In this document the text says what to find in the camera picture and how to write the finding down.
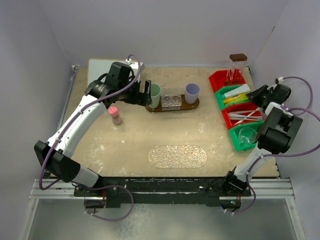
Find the white grey toothpaste tube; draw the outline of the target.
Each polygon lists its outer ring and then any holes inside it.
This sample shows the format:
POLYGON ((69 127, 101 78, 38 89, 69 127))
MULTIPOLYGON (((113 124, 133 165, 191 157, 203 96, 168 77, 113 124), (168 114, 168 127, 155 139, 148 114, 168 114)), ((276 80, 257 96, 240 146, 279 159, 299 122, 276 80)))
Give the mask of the white grey toothpaste tube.
POLYGON ((243 93, 247 93, 250 92, 251 89, 247 84, 242 84, 239 87, 230 90, 228 92, 225 92, 223 94, 221 94, 222 99, 228 99, 228 98, 232 98, 235 97, 237 95, 243 94, 243 93))

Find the green plastic cup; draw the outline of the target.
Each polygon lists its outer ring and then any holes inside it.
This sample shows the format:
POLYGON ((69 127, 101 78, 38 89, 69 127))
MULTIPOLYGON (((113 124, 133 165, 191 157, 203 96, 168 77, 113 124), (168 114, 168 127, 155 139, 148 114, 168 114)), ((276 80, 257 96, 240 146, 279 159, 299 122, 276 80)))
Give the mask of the green plastic cup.
POLYGON ((162 89, 158 84, 156 84, 156 83, 151 84, 150 96, 151 96, 152 103, 149 105, 149 107, 151 109, 158 107, 159 101, 160 101, 161 91, 162 91, 162 89))

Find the purple plastic cup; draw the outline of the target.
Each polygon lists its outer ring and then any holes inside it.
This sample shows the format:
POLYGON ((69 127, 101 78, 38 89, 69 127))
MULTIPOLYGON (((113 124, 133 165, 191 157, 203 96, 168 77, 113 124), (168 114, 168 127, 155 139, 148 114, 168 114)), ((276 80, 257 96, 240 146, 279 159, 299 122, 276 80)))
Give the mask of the purple plastic cup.
POLYGON ((199 96, 200 87, 196 83, 189 83, 185 87, 185 101, 188 104, 193 104, 199 96))

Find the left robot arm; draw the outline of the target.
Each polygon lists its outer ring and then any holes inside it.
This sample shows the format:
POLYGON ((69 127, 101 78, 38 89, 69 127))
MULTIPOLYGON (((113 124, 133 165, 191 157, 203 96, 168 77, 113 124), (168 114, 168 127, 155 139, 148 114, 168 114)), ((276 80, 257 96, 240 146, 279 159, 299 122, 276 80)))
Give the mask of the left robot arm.
POLYGON ((128 58, 124 63, 115 61, 109 71, 88 84, 77 108, 62 127, 47 141, 38 141, 34 151, 41 171, 48 171, 63 182, 85 186, 91 196, 103 191, 99 175, 72 160, 75 149, 85 133, 112 104, 121 101, 131 105, 151 104, 151 81, 147 80, 140 92, 142 64, 128 58))

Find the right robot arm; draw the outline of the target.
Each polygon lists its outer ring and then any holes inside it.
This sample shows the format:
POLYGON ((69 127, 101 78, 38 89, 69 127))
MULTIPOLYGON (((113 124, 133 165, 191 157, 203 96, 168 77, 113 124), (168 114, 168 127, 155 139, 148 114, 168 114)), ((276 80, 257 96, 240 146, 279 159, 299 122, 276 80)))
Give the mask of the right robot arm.
POLYGON ((262 109, 266 119, 255 138, 255 148, 244 162, 234 168, 232 178, 222 183, 226 195, 235 195, 240 190, 240 184, 248 184, 265 162, 286 153, 291 147, 303 120, 285 110, 284 102, 290 94, 288 86, 278 83, 270 87, 264 85, 246 95, 262 109))

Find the clear acrylic toothbrush holder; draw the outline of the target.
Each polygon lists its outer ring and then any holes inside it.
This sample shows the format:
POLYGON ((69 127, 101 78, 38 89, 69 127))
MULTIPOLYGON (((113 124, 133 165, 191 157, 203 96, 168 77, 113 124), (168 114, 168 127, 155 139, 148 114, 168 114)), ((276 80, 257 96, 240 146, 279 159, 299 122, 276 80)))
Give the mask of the clear acrylic toothbrush holder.
POLYGON ((182 97, 180 88, 163 88, 160 95, 161 109, 163 111, 180 110, 182 97))

